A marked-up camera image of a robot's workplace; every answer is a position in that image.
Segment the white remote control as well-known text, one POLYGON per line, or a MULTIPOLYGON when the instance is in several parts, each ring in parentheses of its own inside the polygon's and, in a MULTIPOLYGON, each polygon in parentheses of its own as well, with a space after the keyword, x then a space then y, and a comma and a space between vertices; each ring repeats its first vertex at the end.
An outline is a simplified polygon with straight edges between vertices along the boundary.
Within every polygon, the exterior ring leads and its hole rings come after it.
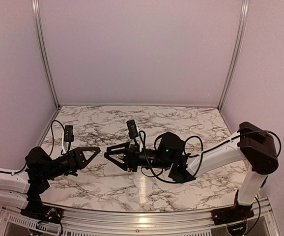
POLYGON ((109 162, 104 166, 103 171, 104 176, 112 177, 112 176, 124 176, 124 175, 131 175, 133 172, 127 172, 119 168, 117 165, 109 162))

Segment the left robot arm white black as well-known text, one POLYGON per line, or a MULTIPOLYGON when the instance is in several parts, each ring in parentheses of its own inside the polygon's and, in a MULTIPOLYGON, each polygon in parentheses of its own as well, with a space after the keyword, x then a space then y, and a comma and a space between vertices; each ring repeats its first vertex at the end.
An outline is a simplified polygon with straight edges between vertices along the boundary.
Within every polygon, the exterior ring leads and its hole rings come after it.
POLYGON ((23 170, 0 168, 0 204, 27 207, 35 218, 42 219, 47 208, 41 204, 40 194, 49 187, 49 180, 59 176, 77 176, 100 153, 98 147, 77 147, 52 159, 41 147, 34 147, 25 157, 23 170))

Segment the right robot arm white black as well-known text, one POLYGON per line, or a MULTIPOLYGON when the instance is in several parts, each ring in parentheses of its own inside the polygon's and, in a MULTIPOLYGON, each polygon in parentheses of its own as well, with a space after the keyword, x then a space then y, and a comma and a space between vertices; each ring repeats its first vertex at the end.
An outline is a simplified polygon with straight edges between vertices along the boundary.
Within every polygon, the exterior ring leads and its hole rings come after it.
POLYGON ((104 157, 126 172, 136 172, 139 167, 149 169, 153 177, 167 184, 185 184, 198 176, 237 161, 247 161, 248 170, 241 188, 237 191, 235 204, 228 209, 232 220, 239 220, 247 213, 258 190, 266 178, 279 167, 278 157, 282 148, 276 147, 280 138, 272 131, 243 122, 238 131, 229 138, 204 149, 203 140, 198 154, 186 152, 186 141, 174 133, 159 135, 154 148, 146 147, 146 133, 138 130, 135 121, 127 121, 129 137, 126 142, 107 147, 104 157))

